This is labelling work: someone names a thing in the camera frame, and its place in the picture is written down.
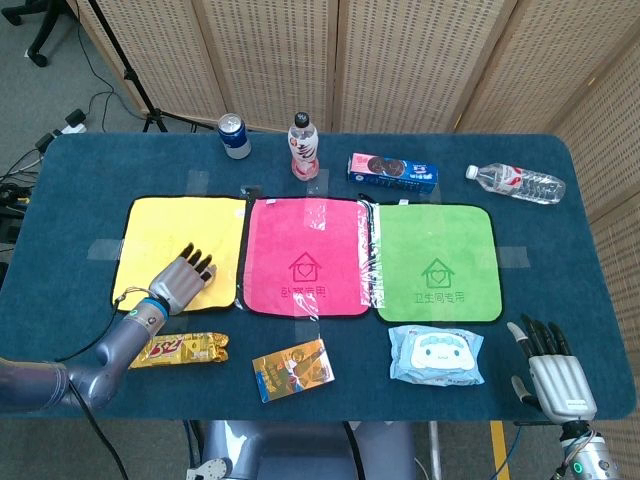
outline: robotic arm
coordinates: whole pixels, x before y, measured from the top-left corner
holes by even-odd
[[[116,394],[131,362],[169,315],[182,312],[215,277],[211,255],[200,261],[202,253],[196,250],[192,255],[193,249],[189,244],[160,272],[147,290],[149,297],[141,300],[97,344],[99,367],[67,368],[62,363],[10,362],[0,358],[0,412],[42,410],[61,402],[76,406],[70,382],[89,407],[104,407]]]
[[[514,323],[507,327],[527,357],[536,395],[527,391],[520,377],[511,377],[511,384],[522,403],[562,426],[565,458],[551,480],[563,479],[567,470],[576,480],[621,480],[604,438],[589,427],[597,412],[596,402],[564,334],[553,323],[547,329],[526,315],[522,320],[527,334]]]

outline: plastic bottle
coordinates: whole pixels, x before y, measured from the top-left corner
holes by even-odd
[[[298,112],[289,128],[289,148],[291,148],[291,170],[300,180],[307,181],[318,174],[318,131],[309,121],[309,115]]]
[[[466,177],[477,180],[488,192],[543,205],[558,203],[565,191],[564,182],[556,177],[502,163],[492,163],[482,168],[469,165]]]

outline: bottle cap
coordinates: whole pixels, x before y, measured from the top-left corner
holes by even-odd
[[[298,128],[305,128],[309,126],[309,114],[306,112],[298,112],[296,113],[296,117],[294,119],[294,123]]]
[[[475,180],[477,175],[478,167],[476,167],[475,165],[469,165],[467,167],[467,173],[465,173],[465,177],[467,177],[469,180]]]

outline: blue box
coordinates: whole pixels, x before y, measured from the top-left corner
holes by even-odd
[[[427,163],[354,153],[347,166],[347,178],[355,183],[431,193],[438,184],[438,167]]]

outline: cartoon face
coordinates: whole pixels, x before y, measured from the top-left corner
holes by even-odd
[[[428,333],[416,337],[411,365],[415,368],[471,370],[476,362],[464,338],[451,333]]]

